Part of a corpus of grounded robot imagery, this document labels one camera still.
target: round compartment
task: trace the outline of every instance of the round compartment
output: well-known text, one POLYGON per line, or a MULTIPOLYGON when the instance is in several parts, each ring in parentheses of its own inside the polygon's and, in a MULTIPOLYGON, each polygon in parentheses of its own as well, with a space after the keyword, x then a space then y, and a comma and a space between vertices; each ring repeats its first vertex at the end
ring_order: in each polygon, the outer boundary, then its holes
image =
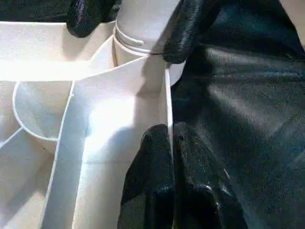
POLYGON ((72 82, 21 82, 13 94, 13 111, 29 134, 57 141, 72 82))

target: black glove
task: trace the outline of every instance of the black glove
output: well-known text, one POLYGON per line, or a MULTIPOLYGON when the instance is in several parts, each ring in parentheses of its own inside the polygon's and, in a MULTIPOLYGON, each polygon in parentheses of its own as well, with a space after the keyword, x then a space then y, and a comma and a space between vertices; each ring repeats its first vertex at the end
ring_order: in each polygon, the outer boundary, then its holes
MULTIPOLYGON (((78 37, 88 36, 99 23, 113 19, 120 3, 115 0, 73 0, 68 13, 68 30, 78 37)), ((183 0, 176 26, 165 45, 164 59, 171 63, 184 62, 195 47, 199 31, 209 28, 219 10, 220 0, 183 0)))

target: white plastic tray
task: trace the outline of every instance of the white plastic tray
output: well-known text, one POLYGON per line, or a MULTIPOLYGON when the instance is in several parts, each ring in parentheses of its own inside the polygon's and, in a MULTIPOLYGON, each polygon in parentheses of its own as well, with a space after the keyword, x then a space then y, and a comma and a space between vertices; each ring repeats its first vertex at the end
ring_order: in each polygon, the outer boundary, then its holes
POLYGON ((172 135, 170 74, 101 24, 0 23, 0 228, 116 228, 146 129, 172 135))

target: plastic compartment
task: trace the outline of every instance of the plastic compartment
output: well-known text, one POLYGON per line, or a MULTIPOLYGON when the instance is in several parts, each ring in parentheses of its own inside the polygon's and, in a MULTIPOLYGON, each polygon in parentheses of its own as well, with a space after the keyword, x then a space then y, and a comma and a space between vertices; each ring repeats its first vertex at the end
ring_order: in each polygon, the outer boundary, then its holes
POLYGON ((171 128, 169 75, 143 57, 75 83, 43 229, 116 228, 126 171, 144 131, 171 128))
POLYGON ((79 41, 62 24, 0 23, 13 81, 0 82, 1 227, 116 228, 144 131, 164 123, 172 134, 170 69, 116 45, 113 25, 79 41))
POLYGON ((26 133, 13 114, 14 82, 0 82, 0 228, 38 228, 54 147, 26 133))

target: glove finger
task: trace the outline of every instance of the glove finger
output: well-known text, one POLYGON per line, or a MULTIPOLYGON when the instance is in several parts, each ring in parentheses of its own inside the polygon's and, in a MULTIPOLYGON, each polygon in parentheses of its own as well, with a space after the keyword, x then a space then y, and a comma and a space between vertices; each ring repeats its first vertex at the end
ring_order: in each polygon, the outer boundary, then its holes
POLYGON ((193 51, 201 28, 206 30, 214 22, 220 6, 220 0, 183 0, 173 32, 164 47, 164 60, 184 62, 193 51))
POLYGON ((77 37, 88 36, 107 19, 114 3, 115 0, 73 0, 67 15, 69 32, 77 37))
POLYGON ((108 14, 108 17, 103 22, 114 21, 116 19, 116 16, 118 15, 121 4, 122 0, 116 0, 114 6, 108 14))

